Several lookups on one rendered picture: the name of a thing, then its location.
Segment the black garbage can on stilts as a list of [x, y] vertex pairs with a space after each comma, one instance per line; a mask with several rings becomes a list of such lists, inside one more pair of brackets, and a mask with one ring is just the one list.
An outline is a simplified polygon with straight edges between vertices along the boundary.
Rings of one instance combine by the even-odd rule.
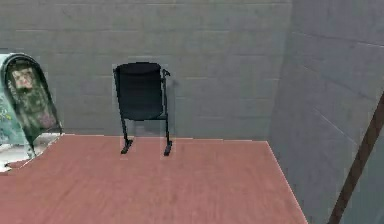
[[153, 62], [120, 64], [113, 69], [124, 139], [122, 154], [126, 154], [133, 143], [133, 140], [128, 138], [126, 120], [164, 120], [166, 147], [163, 155], [170, 155], [172, 141], [169, 133], [167, 99], [167, 76], [169, 75], [169, 71]]

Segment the brown door frame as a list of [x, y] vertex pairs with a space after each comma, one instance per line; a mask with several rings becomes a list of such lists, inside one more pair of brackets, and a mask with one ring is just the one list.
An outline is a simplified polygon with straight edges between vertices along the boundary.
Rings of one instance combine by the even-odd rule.
[[363, 173], [364, 167], [369, 159], [374, 145], [380, 136], [384, 126], [384, 91], [378, 101], [377, 107], [373, 113], [372, 119], [367, 127], [364, 137], [356, 153], [355, 159], [349, 169], [347, 178], [343, 184], [337, 201], [333, 207], [332, 213], [327, 224], [339, 224], [344, 211], [352, 197], [352, 194]]

